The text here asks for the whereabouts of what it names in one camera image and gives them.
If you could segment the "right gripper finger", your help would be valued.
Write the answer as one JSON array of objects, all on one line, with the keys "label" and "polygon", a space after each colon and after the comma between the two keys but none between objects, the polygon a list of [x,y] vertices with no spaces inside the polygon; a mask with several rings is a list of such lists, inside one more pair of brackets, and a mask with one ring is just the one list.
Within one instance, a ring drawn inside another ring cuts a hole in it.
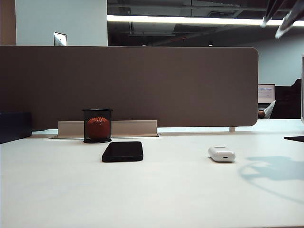
[{"label": "right gripper finger", "polygon": [[281,38],[287,31],[291,29],[293,24],[304,17],[304,0],[298,0],[290,12],[283,18],[282,24],[276,31],[275,38]]},{"label": "right gripper finger", "polygon": [[260,27],[265,28],[267,22],[274,16],[274,14],[280,9],[280,7],[281,0],[269,0]]}]

